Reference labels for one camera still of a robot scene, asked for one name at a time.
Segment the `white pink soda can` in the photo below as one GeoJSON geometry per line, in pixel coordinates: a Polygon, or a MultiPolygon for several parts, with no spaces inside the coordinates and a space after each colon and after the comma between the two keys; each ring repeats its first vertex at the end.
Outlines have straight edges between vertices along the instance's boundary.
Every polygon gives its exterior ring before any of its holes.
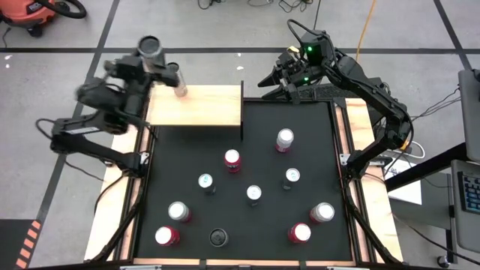
{"type": "Polygon", "coordinates": [[[334,207],[327,203],[321,202],[315,205],[309,212],[309,217],[314,223],[323,223],[331,221],[335,216],[334,207]]]}

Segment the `white paper sheet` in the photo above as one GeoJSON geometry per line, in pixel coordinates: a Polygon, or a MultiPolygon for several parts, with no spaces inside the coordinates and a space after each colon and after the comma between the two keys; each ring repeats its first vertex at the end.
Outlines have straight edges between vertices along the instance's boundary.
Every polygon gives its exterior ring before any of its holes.
{"type": "MultiPolygon", "coordinates": [[[[414,163],[405,160],[397,160],[396,163],[388,171],[385,171],[385,180],[402,173],[405,170],[414,167],[414,163]]],[[[406,203],[422,205],[422,188],[421,182],[415,181],[398,189],[388,192],[390,199],[400,200],[406,203]]]]}

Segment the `grey laptop with keyboard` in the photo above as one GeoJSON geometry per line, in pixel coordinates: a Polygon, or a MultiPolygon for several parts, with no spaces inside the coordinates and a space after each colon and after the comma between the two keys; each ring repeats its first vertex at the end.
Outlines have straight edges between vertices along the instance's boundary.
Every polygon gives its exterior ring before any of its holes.
{"type": "Polygon", "coordinates": [[[480,165],[451,162],[458,245],[480,253],[480,165]]]}

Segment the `black perforated metal box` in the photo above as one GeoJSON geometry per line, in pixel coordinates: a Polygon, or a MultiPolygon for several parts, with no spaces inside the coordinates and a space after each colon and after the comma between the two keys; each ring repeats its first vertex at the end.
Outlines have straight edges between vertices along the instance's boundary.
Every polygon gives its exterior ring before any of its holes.
{"type": "Polygon", "coordinates": [[[302,100],[331,101],[343,108],[346,107],[346,99],[360,98],[354,92],[338,88],[333,84],[304,85],[298,87],[297,92],[302,100]]]}

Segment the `grey side desk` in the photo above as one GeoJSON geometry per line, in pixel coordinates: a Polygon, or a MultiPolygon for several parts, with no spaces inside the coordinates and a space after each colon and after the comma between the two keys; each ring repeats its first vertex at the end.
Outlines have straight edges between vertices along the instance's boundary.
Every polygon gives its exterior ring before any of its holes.
{"type": "Polygon", "coordinates": [[[392,212],[399,218],[452,230],[455,219],[451,217],[453,204],[452,177],[437,172],[421,182],[422,205],[390,199],[392,212]]]}

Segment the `black floor mat orange stripes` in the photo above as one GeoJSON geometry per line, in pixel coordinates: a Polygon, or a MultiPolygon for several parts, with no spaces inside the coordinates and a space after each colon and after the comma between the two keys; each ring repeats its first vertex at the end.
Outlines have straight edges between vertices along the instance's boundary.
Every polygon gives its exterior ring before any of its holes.
{"type": "Polygon", "coordinates": [[[41,227],[39,220],[0,219],[0,270],[29,267],[41,227]]]}

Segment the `orange shop vacuum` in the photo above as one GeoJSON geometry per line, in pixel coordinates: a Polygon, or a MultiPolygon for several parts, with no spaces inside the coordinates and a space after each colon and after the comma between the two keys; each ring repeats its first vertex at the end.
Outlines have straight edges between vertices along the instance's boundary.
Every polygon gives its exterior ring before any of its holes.
{"type": "Polygon", "coordinates": [[[42,36],[43,26],[55,15],[35,0],[0,0],[0,22],[25,29],[34,38],[42,36]]]}

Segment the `silver blue Red Bull can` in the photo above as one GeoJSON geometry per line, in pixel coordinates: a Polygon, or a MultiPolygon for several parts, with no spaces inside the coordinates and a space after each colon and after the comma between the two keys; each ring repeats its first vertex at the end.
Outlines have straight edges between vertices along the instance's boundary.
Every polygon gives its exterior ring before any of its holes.
{"type": "Polygon", "coordinates": [[[212,195],[216,192],[216,186],[213,178],[208,173],[203,173],[198,178],[198,185],[205,194],[212,195]]]}
{"type": "Polygon", "coordinates": [[[282,187],[284,190],[290,190],[292,186],[300,179],[300,172],[296,168],[289,168],[285,172],[282,187]]]}
{"type": "Polygon", "coordinates": [[[262,189],[258,185],[251,185],[247,188],[247,201],[249,206],[257,206],[262,196],[262,189]]]}

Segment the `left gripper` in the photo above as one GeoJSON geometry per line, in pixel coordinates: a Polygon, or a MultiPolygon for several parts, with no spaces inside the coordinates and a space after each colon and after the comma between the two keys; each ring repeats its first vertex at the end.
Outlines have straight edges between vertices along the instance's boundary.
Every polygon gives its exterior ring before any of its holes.
{"type": "Polygon", "coordinates": [[[180,83],[176,70],[165,68],[154,68],[151,75],[145,70],[143,57],[137,54],[123,55],[114,60],[105,60],[103,63],[105,75],[103,83],[109,85],[107,80],[112,77],[123,80],[126,83],[136,81],[140,85],[150,87],[153,80],[157,83],[163,83],[169,87],[177,87],[180,83]]]}

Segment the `white Celsius can black lid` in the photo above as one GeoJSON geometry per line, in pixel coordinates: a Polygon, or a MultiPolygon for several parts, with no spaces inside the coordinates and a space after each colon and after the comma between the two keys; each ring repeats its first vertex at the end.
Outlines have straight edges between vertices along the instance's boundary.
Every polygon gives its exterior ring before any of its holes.
{"type": "Polygon", "coordinates": [[[213,247],[222,248],[228,243],[230,237],[225,229],[215,228],[210,232],[208,239],[213,247]]]}

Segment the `black aluminium table frame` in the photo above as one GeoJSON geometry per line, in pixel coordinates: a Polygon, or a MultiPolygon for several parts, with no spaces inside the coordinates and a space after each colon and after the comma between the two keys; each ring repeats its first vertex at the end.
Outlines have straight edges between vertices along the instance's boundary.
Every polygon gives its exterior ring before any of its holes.
{"type": "MultiPolygon", "coordinates": [[[[340,126],[340,141],[342,149],[348,150],[347,142],[352,141],[353,138],[350,130],[350,123],[347,115],[347,105],[345,108],[336,107],[335,113],[337,115],[337,123],[340,126]]],[[[352,199],[355,203],[363,202],[365,205],[364,214],[368,219],[368,213],[365,203],[365,196],[362,187],[362,180],[358,183],[352,183],[350,185],[352,191],[352,199]]],[[[316,270],[323,266],[340,266],[340,267],[352,267],[355,265],[365,266],[367,263],[377,263],[380,266],[384,266],[383,259],[380,258],[379,252],[373,249],[373,245],[368,242],[367,235],[364,230],[357,226],[355,228],[357,233],[356,240],[358,240],[360,257],[354,259],[352,262],[296,262],[296,261],[280,261],[280,260],[244,260],[244,259],[208,259],[206,260],[207,270],[277,270],[285,268],[286,270],[316,270]]]]}

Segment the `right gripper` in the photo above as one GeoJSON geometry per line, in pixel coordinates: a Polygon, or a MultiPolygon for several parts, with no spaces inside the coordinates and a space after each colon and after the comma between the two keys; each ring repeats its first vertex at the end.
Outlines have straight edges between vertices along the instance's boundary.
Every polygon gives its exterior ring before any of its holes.
{"type": "Polygon", "coordinates": [[[257,86],[279,86],[275,90],[262,96],[263,100],[285,100],[293,104],[300,104],[301,98],[296,86],[314,85],[322,81],[322,71],[317,66],[311,66],[309,62],[296,58],[288,52],[283,52],[278,57],[278,66],[273,67],[272,72],[262,79],[257,86]]]}

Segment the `red soda can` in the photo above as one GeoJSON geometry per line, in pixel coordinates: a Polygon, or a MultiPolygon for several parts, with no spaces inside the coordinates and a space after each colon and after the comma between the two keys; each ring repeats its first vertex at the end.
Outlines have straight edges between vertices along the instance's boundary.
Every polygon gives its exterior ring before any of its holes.
{"type": "Polygon", "coordinates": [[[306,243],[311,237],[311,228],[306,223],[296,223],[288,229],[287,237],[295,244],[306,243]]]}
{"type": "Polygon", "coordinates": [[[180,234],[172,226],[162,226],[155,232],[154,239],[161,246],[170,246],[179,242],[180,234]]]}

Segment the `black desk beam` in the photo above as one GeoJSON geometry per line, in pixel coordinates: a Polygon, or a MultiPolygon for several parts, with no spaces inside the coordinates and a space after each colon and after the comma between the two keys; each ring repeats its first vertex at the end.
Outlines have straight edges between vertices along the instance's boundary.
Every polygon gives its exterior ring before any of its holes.
{"type": "Polygon", "coordinates": [[[450,148],[449,150],[444,151],[437,156],[434,156],[420,164],[413,166],[391,178],[385,180],[386,190],[393,191],[398,188],[402,188],[405,185],[409,185],[412,182],[415,182],[421,178],[429,176],[433,173],[444,170],[447,167],[450,167],[451,162],[459,161],[468,161],[467,157],[467,146],[465,142],[462,142],[455,147],[450,148]]]}

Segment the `silver can lower left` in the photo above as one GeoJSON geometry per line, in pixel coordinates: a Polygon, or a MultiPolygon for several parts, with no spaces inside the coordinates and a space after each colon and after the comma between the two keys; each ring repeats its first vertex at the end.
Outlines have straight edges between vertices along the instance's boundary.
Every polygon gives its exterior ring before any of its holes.
{"type": "Polygon", "coordinates": [[[191,210],[183,202],[175,201],[169,205],[168,215],[174,221],[186,223],[191,219],[191,210]]]}

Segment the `white can red base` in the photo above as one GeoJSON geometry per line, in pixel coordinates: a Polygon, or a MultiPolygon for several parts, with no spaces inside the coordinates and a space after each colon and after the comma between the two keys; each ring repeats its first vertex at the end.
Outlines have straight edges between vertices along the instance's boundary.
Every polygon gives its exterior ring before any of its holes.
{"type": "Polygon", "coordinates": [[[284,128],[279,131],[276,139],[275,148],[281,152],[288,152],[294,140],[294,133],[289,128],[284,128]]]}

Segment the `red Fanta can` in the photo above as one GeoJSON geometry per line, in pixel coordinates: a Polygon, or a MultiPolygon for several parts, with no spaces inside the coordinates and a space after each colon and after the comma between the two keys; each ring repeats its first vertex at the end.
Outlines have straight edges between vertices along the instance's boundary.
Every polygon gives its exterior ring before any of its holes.
{"type": "Polygon", "coordinates": [[[241,168],[241,156],[235,149],[229,149],[224,155],[224,163],[230,173],[237,173],[241,168]]]}

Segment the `wooden side board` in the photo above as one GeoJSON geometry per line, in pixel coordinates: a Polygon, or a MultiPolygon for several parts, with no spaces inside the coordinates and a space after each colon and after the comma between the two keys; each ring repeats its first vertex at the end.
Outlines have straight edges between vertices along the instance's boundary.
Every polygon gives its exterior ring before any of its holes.
{"type": "MultiPolygon", "coordinates": [[[[144,152],[149,147],[149,137],[148,129],[139,131],[136,127],[130,126],[127,133],[113,137],[111,148],[122,153],[144,152]]],[[[101,187],[104,195],[94,211],[84,260],[92,260],[101,252],[137,200],[143,180],[121,177],[121,174],[116,166],[106,169],[101,187]]]]}
{"type": "MultiPolygon", "coordinates": [[[[355,150],[363,150],[374,142],[374,133],[367,104],[361,98],[346,99],[346,113],[355,150]]],[[[390,254],[403,262],[389,196],[383,183],[383,171],[377,166],[369,166],[361,180],[364,201],[371,229],[390,254]]]]}

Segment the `wooden shelf board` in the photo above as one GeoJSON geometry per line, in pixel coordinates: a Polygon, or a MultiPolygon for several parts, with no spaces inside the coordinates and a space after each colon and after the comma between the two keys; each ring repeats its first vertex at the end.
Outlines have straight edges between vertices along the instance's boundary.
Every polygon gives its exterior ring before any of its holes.
{"type": "Polygon", "coordinates": [[[151,90],[146,121],[165,126],[239,126],[242,114],[240,85],[189,85],[184,97],[156,85],[151,90]]]}

